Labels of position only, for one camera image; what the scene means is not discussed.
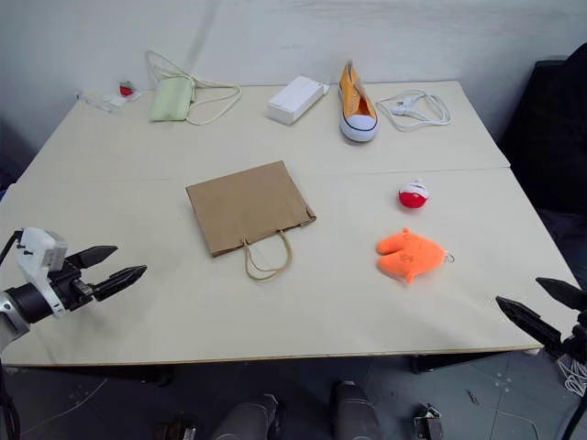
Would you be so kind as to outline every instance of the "white table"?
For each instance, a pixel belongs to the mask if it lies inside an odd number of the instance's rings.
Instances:
[[[412,86],[368,90],[375,98]],[[454,125],[403,134],[383,120],[381,133],[365,146],[350,145],[338,133],[333,96],[296,126],[264,119],[263,103],[275,91],[270,87],[245,89],[234,112],[205,127],[148,124],[148,97],[122,116],[76,105],[0,203],[1,237],[40,226],[65,236],[71,252],[118,245],[117,253],[87,271],[89,281],[125,266],[149,269],[105,302],[38,323],[5,351],[5,363],[539,347],[501,313],[497,294],[570,330],[576,313],[552,300],[534,278],[575,281],[507,161],[455,82],[420,88],[445,99]],[[293,265],[275,280],[257,283],[244,274],[242,251],[209,256],[184,187],[279,159],[317,220],[288,232]],[[408,212],[398,206],[396,192],[414,177],[425,180],[432,197],[424,209]],[[436,240],[455,263],[409,287],[382,275],[375,245],[404,226]],[[280,243],[270,238],[255,245],[257,258],[279,264]],[[0,285],[21,283],[15,259],[7,258]]]

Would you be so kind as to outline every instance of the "gray tiled floor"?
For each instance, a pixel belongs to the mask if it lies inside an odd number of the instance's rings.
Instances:
[[[388,439],[412,439],[419,404],[442,412],[445,438],[534,439],[529,423],[474,405],[534,420],[543,440],[557,439],[578,403],[545,355],[509,353],[468,364],[413,374],[404,357],[354,357],[233,362],[177,366],[166,387],[111,379],[75,412],[23,436],[33,439],[149,439],[156,422],[191,414],[202,436],[250,395],[273,392],[287,408],[286,439],[331,438],[330,388],[355,380],[370,396]],[[22,416],[23,430],[78,402],[102,378],[47,370],[21,370],[6,378]],[[573,439],[587,439],[587,420]]]

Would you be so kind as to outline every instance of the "green bag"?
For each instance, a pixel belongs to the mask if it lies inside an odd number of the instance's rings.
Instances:
[[[195,101],[195,80],[175,76],[160,81],[150,109],[151,121],[184,121]]]

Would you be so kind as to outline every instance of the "orange stuffed starfish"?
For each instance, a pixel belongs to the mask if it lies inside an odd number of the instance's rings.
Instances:
[[[379,269],[404,277],[407,282],[412,282],[420,273],[442,265],[447,255],[434,241],[412,234],[407,227],[404,232],[380,242],[377,252],[383,255],[377,262]]]

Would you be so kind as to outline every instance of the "white wall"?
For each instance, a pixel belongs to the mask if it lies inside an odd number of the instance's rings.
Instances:
[[[152,85],[153,48],[242,84],[334,80],[347,58],[366,82],[458,79],[498,136],[533,63],[569,55],[586,24],[585,0],[0,0],[0,116],[25,157],[76,91]]]

